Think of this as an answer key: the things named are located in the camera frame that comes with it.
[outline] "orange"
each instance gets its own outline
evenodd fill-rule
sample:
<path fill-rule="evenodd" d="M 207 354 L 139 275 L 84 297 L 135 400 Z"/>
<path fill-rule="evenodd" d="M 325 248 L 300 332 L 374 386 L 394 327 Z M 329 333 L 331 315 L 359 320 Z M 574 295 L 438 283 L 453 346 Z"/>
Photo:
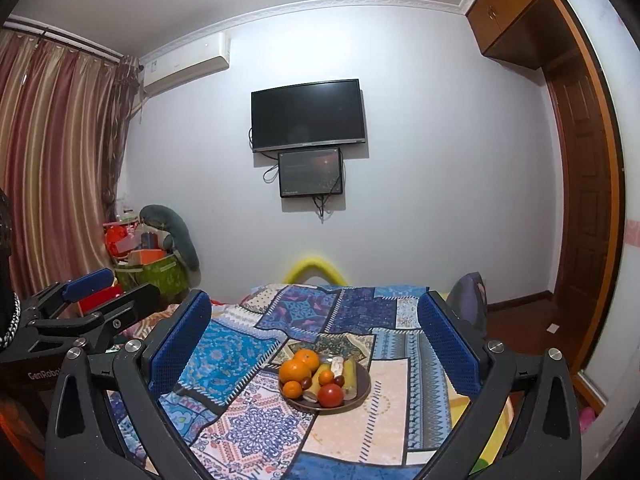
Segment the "orange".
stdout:
<path fill-rule="evenodd" d="M 302 395 L 302 386 L 297 381 L 288 381 L 284 383 L 282 387 L 282 394 L 287 397 L 287 399 L 297 399 L 300 395 Z"/>
<path fill-rule="evenodd" d="M 305 377 L 311 377 L 311 370 L 302 361 L 289 359 L 280 365 L 278 376 L 283 383 L 288 383 L 289 381 L 300 382 Z"/>
<path fill-rule="evenodd" d="M 303 348 L 302 350 L 298 350 L 293 358 L 302 361 L 309 367 L 312 373 L 320 367 L 320 357 L 313 350 Z"/>
<path fill-rule="evenodd" d="M 334 373 L 331 370 L 325 370 L 318 375 L 318 382 L 320 383 L 320 386 L 334 382 Z"/>

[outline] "fruit plate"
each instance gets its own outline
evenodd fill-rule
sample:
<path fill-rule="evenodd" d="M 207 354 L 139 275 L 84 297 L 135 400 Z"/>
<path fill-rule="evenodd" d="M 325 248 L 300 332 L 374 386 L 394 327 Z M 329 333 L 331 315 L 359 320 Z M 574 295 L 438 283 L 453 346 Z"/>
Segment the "fruit plate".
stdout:
<path fill-rule="evenodd" d="M 321 360 L 322 362 L 327 362 L 330 361 L 331 358 L 321 356 Z M 282 398 L 286 400 L 289 405 L 301 412 L 317 413 L 318 415 L 332 415 L 333 413 L 348 412 L 349 410 L 360 406 L 371 391 L 371 377 L 369 376 L 369 372 L 367 372 L 367 369 L 359 363 L 356 363 L 356 378 L 358 381 L 358 392 L 356 396 L 351 400 L 343 401 L 340 406 L 336 406 L 335 408 L 323 408 L 317 402 L 305 400 L 303 397 L 287 399 L 287 397 L 283 395 Z M 282 384 L 280 385 L 280 393 L 282 393 Z"/>

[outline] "silver bolt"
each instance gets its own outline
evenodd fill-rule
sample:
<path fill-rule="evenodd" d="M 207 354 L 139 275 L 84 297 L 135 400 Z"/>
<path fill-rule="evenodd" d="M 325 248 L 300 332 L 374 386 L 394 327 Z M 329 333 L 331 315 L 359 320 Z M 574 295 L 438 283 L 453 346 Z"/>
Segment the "silver bolt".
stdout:
<path fill-rule="evenodd" d="M 127 341 L 127 343 L 124 345 L 124 349 L 127 352 L 133 353 L 140 350 L 141 346 L 142 346 L 142 341 L 140 341 L 140 339 L 132 339 L 130 341 Z"/>
<path fill-rule="evenodd" d="M 80 354 L 82 353 L 81 349 L 77 348 L 77 347 L 73 347 L 70 348 L 67 353 L 66 353 L 66 358 L 67 359 L 75 359 L 76 357 L 78 357 Z"/>
<path fill-rule="evenodd" d="M 559 361 L 560 359 L 562 359 L 562 352 L 557 348 L 550 348 L 549 357 L 551 357 L 554 361 Z"/>
<path fill-rule="evenodd" d="M 504 343 L 496 339 L 491 339 L 487 344 L 487 348 L 494 354 L 501 354 L 504 352 Z"/>

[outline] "curtain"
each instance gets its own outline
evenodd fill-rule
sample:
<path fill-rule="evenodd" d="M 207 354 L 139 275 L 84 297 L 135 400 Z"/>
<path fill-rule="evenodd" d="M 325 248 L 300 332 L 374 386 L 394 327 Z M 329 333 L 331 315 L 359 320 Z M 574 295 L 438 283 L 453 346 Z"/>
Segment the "curtain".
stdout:
<path fill-rule="evenodd" d="M 12 202 L 21 298 L 109 264 L 102 224 L 122 164 L 132 62 L 0 30 L 0 187 Z"/>

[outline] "television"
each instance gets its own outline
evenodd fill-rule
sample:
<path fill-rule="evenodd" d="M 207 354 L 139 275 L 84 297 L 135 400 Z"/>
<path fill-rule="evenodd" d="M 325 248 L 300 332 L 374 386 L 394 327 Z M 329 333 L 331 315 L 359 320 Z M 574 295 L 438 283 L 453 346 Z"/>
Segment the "television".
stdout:
<path fill-rule="evenodd" d="M 251 94 L 252 149 L 365 142 L 357 79 L 283 86 Z"/>
<path fill-rule="evenodd" d="M 313 148 L 278 154 L 280 197 L 342 193 L 340 148 Z"/>

